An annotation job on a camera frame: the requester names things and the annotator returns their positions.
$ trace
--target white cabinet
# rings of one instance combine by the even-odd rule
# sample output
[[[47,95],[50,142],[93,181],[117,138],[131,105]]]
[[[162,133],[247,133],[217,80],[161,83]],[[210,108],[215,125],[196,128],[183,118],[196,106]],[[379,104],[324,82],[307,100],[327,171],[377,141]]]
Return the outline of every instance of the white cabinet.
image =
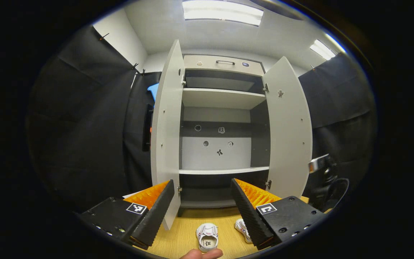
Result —
[[[161,75],[152,128],[153,184],[173,179],[176,189],[166,229],[181,205],[235,205],[233,177],[262,188],[271,180],[269,192],[282,198],[303,193],[312,155],[311,118],[285,57],[265,74],[256,61],[182,56],[175,41]]]

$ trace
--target ceiling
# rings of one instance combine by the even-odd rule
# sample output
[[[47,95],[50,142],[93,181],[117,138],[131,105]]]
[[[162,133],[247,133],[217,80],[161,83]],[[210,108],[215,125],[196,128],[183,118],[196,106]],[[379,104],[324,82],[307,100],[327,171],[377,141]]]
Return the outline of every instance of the ceiling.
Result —
[[[264,10],[259,27],[220,20],[188,20],[182,0],[140,0],[125,13],[148,55],[168,51],[179,39],[182,49],[227,49],[269,56],[282,56],[293,65],[310,70],[325,59],[309,49],[316,39],[339,51],[315,23],[294,20],[264,9],[249,0],[234,0]]]

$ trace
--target blue object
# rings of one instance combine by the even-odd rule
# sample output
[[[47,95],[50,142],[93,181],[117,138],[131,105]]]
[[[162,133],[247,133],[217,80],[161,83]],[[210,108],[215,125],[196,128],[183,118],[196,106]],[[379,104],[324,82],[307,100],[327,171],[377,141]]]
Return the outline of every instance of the blue object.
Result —
[[[153,95],[154,102],[156,102],[156,94],[157,94],[157,88],[159,87],[159,83],[151,85],[148,87],[148,91],[151,91],[151,94]]]

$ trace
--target white wall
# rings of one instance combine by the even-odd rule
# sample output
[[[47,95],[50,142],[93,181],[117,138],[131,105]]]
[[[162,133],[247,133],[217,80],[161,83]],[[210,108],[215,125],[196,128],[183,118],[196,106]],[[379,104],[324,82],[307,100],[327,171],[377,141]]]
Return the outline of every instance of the white wall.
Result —
[[[146,53],[143,44],[138,39],[123,9],[108,15],[94,23],[94,28],[101,36],[108,34],[105,39],[131,64],[138,63],[138,71],[142,71]]]
[[[223,50],[223,49],[186,49],[182,50],[183,54],[208,54],[208,55],[219,55],[219,56],[229,56],[229,57],[238,57],[243,59],[251,59],[260,61],[263,64],[264,70],[268,71],[278,59],[272,57],[261,56],[252,53],[245,53],[241,51],[233,51],[233,50]],[[143,68],[145,72],[160,72],[164,68],[164,64],[166,63],[168,56],[167,52],[160,52],[156,54],[149,55],[143,64]],[[295,66],[292,64],[294,68],[295,74],[297,77],[303,75],[307,72],[306,69],[301,68],[299,66]]]

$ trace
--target shoe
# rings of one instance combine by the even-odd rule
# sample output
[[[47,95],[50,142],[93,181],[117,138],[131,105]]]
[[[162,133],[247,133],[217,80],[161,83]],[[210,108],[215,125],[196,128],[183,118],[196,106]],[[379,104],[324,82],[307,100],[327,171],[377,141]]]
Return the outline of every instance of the shoe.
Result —
[[[197,228],[197,240],[199,240],[199,250],[208,252],[218,246],[218,227],[212,223],[204,223]]]
[[[247,231],[247,227],[245,226],[244,220],[243,219],[238,219],[236,220],[236,223],[234,225],[234,228],[237,229],[237,231],[239,231],[240,233],[242,233],[245,237],[245,241],[249,244],[252,243],[252,240],[250,238],[250,236],[248,235],[248,231]]]

